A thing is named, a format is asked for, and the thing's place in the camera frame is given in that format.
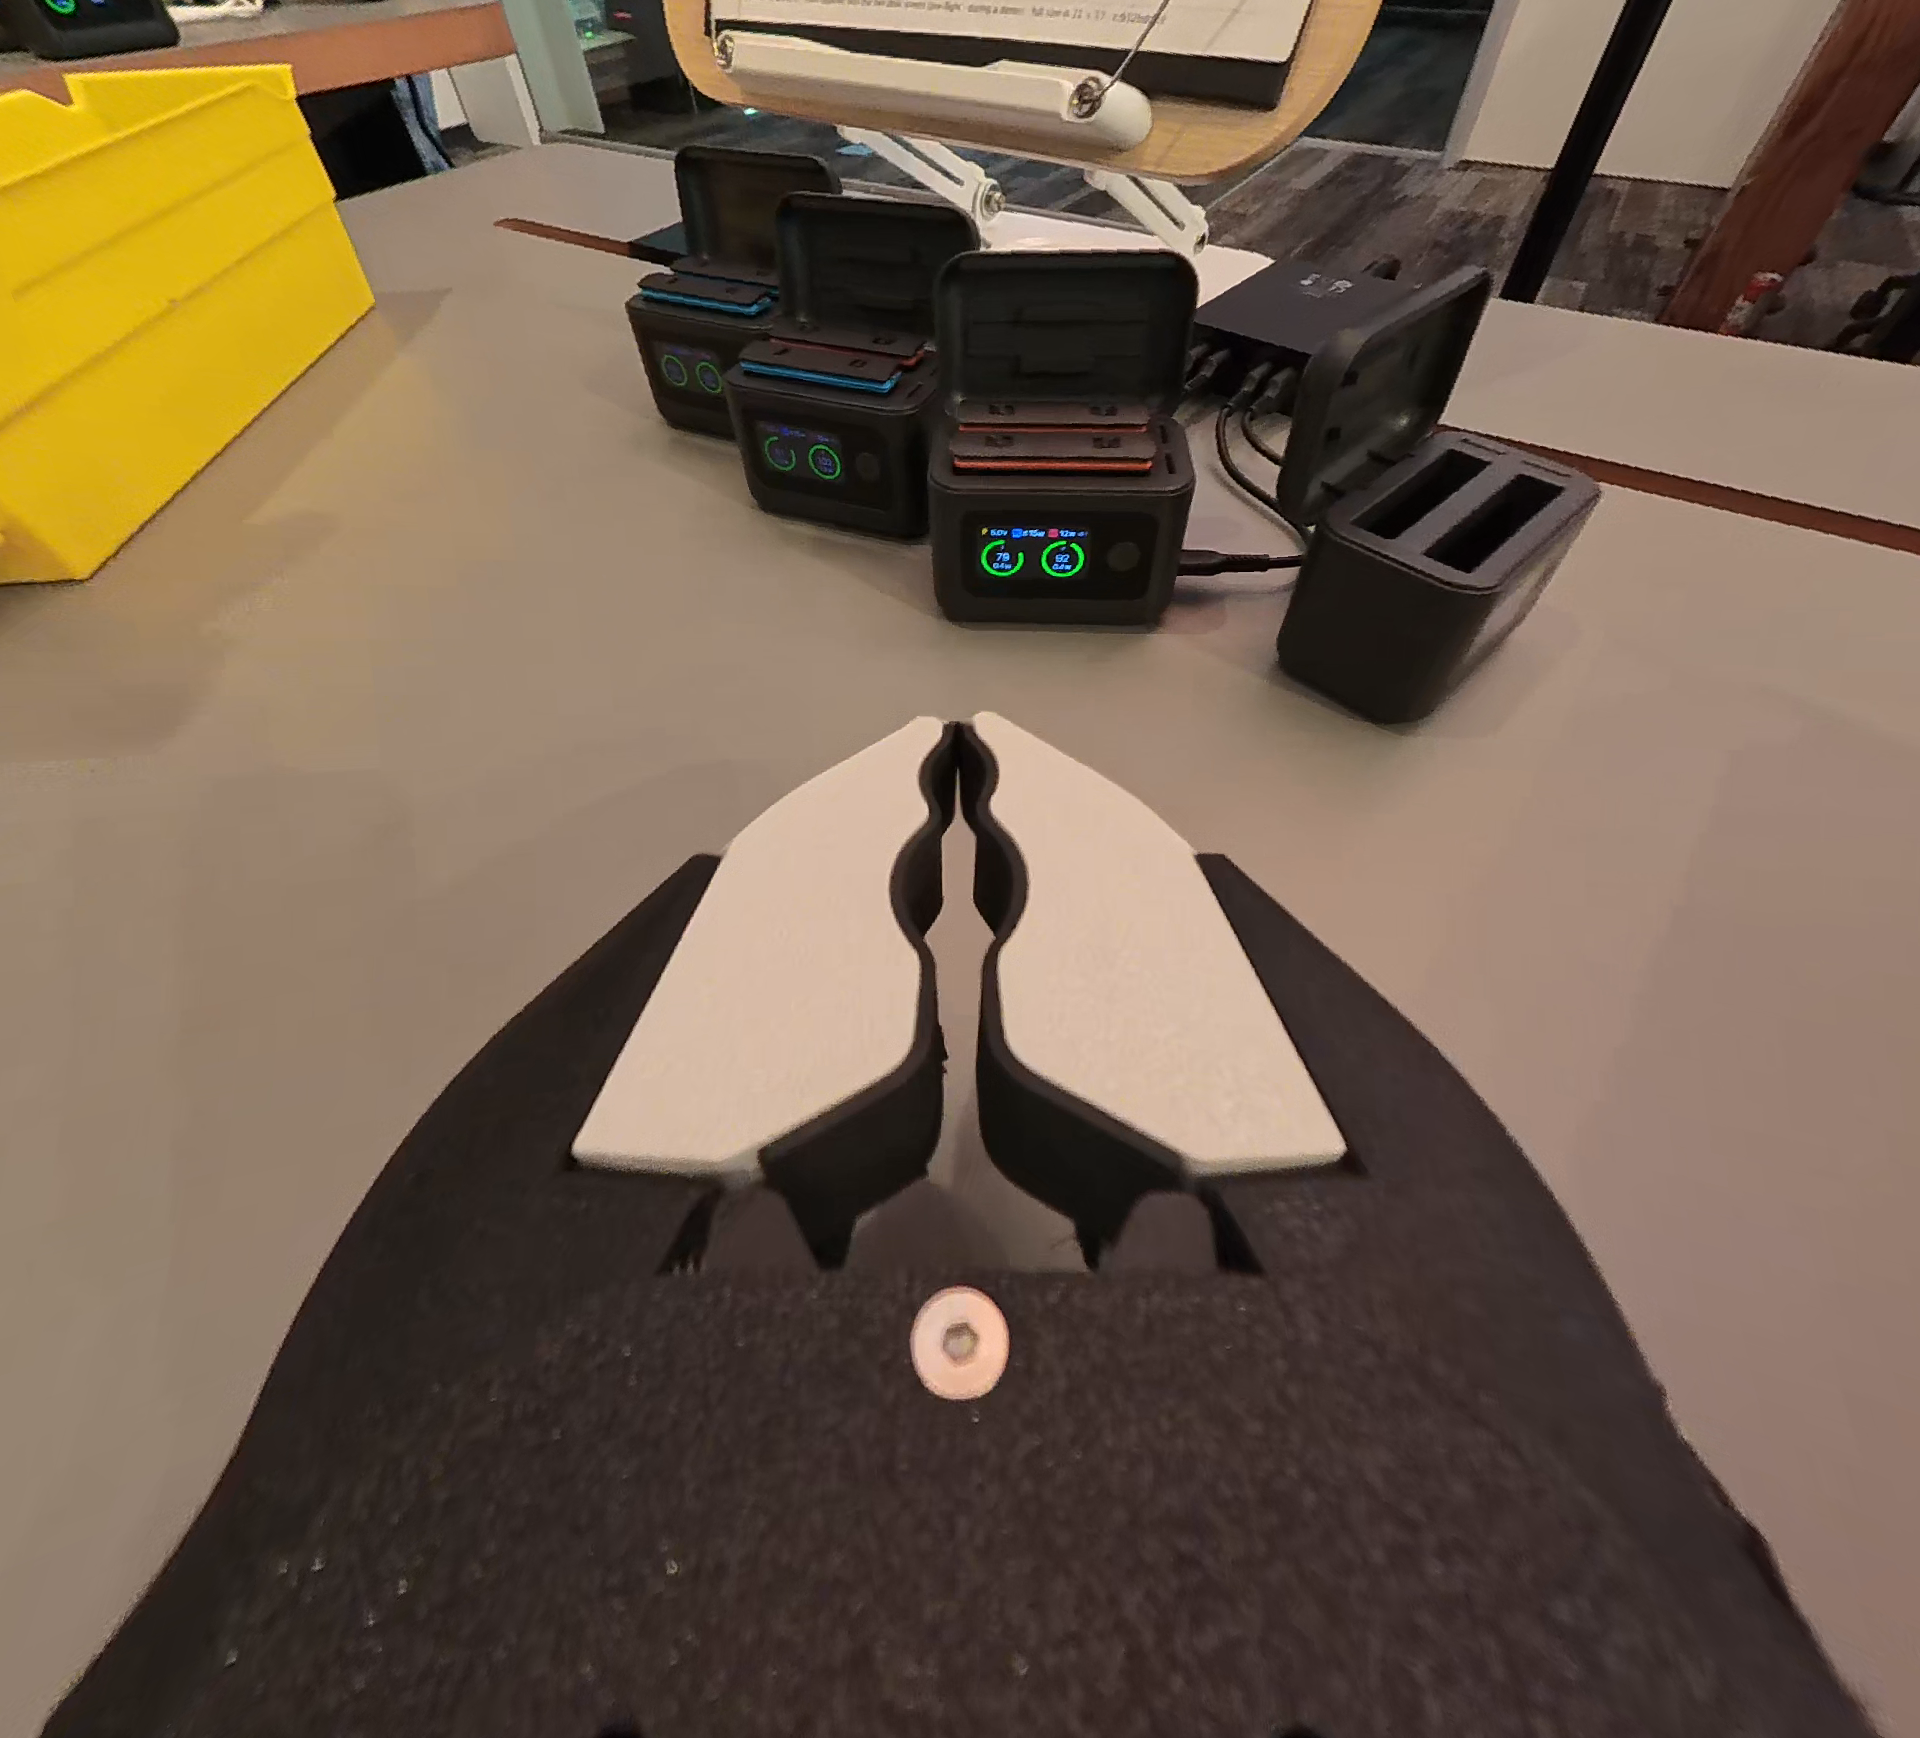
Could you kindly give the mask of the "black charging hub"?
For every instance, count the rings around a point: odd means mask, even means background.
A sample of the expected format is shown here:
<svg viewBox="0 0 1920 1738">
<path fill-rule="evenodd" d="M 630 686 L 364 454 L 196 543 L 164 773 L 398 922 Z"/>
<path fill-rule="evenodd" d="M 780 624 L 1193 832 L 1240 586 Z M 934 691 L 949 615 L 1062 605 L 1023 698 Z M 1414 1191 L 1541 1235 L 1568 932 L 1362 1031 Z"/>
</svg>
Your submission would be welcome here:
<svg viewBox="0 0 1920 1738">
<path fill-rule="evenodd" d="M 1414 295 L 1395 261 L 1365 272 L 1325 272 L 1313 264 L 1265 264 L 1234 288 L 1200 301 L 1192 318 L 1186 395 L 1259 395 L 1265 381 L 1305 362 L 1337 333 L 1362 328 Z"/>
</svg>

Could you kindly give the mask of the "white clip bar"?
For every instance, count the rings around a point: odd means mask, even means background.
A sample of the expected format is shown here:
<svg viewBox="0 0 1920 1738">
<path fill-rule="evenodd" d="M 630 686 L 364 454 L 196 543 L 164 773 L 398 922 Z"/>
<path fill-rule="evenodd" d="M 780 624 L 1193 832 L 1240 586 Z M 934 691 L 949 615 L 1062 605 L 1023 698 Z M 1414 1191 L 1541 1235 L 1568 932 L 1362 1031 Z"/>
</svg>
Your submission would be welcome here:
<svg viewBox="0 0 1920 1738">
<path fill-rule="evenodd" d="M 805 104 L 810 118 L 901 138 L 958 138 L 1025 159 L 1115 159 L 1154 135 L 1147 94 L 1106 71 L 1025 63 L 949 66 L 869 55 L 806 37 L 723 31 L 723 76 L 755 111 Z"/>
</svg>

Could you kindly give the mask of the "white base mat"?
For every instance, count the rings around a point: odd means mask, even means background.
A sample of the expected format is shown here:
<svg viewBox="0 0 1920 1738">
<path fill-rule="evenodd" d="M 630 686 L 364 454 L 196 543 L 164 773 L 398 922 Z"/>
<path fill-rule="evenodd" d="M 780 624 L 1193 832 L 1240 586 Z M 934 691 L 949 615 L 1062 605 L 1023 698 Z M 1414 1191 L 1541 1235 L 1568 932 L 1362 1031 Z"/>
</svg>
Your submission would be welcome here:
<svg viewBox="0 0 1920 1738">
<path fill-rule="evenodd" d="M 1183 252 L 1154 236 L 1136 241 L 1128 250 L 1155 264 L 1155 272 L 1147 273 L 1154 313 L 1181 313 L 1183 305 L 1205 307 L 1275 264 L 1269 252 L 1247 248 L 1205 244 L 1196 252 Z"/>
</svg>

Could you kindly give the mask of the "black metal leg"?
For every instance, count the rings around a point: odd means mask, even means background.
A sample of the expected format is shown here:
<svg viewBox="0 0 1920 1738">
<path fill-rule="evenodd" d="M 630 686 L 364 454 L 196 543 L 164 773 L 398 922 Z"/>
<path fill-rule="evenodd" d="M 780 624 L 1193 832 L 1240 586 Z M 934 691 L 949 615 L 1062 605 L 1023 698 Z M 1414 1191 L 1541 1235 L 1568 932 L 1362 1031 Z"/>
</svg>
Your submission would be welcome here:
<svg viewBox="0 0 1920 1738">
<path fill-rule="evenodd" d="M 1623 0 L 1505 272 L 1503 301 L 1534 305 L 1541 299 L 1669 6 L 1672 0 Z"/>
</svg>

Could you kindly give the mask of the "black battery blue stripe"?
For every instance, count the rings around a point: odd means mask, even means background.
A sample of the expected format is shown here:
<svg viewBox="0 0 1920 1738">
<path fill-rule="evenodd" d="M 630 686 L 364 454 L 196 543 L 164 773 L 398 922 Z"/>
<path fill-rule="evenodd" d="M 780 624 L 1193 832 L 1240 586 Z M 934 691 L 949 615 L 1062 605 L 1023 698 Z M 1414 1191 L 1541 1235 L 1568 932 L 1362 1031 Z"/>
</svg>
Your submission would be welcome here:
<svg viewBox="0 0 1920 1738">
<path fill-rule="evenodd" d="M 878 401 L 901 396 L 916 381 L 909 365 L 886 365 L 878 378 L 855 378 L 851 371 L 774 365 L 770 361 L 740 361 L 741 381 L 788 382 L 806 395 Z"/>
<path fill-rule="evenodd" d="M 717 318 L 759 318 L 776 307 L 776 288 L 759 282 L 725 282 L 694 272 L 661 272 L 635 283 L 635 301 L 662 313 L 697 313 Z"/>
</svg>

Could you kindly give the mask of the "brown wooden post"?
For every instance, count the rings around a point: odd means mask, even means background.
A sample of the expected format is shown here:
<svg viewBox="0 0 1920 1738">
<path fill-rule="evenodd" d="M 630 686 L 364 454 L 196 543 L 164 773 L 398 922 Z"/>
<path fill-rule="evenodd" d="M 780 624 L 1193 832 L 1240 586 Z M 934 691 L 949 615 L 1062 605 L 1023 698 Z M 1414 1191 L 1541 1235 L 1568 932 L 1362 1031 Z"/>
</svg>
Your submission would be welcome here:
<svg viewBox="0 0 1920 1738">
<path fill-rule="evenodd" d="M 1752 283 L 1792 279 L 1908 95 L 1916 0 L 1837 0 L 1661 326 L 1720 334 L 1748 315 Z"/>
</svg>

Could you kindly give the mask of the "yellow plastic bin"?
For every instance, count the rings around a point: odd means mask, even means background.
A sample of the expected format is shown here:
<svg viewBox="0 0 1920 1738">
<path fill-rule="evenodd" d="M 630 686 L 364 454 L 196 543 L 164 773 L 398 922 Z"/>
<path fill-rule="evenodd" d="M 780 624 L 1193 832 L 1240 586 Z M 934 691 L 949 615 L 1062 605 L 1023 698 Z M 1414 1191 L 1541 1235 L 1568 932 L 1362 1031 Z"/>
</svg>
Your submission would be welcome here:
<svg viewBox="0 0 1920 1738">
<path fill-rule="evenodd" d="M 3 586 L 86 582 L 374 313 L 288 66 L 3 94 Z"/>
</svg>

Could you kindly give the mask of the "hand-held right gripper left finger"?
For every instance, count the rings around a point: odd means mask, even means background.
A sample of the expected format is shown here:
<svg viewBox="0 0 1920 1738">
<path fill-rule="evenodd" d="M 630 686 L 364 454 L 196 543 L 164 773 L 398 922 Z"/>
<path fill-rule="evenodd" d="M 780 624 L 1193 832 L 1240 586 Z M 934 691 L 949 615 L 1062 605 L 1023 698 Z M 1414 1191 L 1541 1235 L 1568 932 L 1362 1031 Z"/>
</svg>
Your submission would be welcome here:
<svg viewBox="0 0 1920 1738">
<path fill-rule="evenodd" d="M 577 1166 L 789 1195 L 924 1175 L 952 748 L 945 720 L 909 720 L 732 835 L 572 1141 Z"/>
</svg>

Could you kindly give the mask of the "wooden work table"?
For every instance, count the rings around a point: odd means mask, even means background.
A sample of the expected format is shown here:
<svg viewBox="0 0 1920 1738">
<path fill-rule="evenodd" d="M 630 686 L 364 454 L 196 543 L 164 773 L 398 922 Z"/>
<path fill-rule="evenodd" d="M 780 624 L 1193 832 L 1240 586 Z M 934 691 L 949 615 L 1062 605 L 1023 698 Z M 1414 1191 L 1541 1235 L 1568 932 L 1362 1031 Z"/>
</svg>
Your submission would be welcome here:
<svg viewBox="0 0 1920 1738">
<path fill-rule="evenodd" d="M 374 87 L 407 71 L 451 71 L 514 55 L 496 0 L 277 0 L 260 19 L 182 23 L 182 41 L 86 63 L 3 53 L 3 94 L 67 104 L 67 71 L 284 66 L 298 94 Z"/>
</svg>

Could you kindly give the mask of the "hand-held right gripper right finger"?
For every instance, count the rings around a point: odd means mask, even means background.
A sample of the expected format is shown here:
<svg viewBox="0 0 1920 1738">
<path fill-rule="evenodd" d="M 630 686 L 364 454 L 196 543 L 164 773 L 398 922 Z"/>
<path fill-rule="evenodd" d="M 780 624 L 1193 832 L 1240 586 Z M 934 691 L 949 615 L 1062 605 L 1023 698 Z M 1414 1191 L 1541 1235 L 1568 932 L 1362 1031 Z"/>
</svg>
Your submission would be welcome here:
<svg viewBox="0 0 1920 1738">
<path fill-rule="evenodd" d="M 1167 1150 L 1186 1182 L 1333 1166 L 1345 1137 L 1193 846 L 1115 781 L 977 713 L 984 832 L 1013 852 L 994 942 L 1013 1063 Z"/>
</svg>

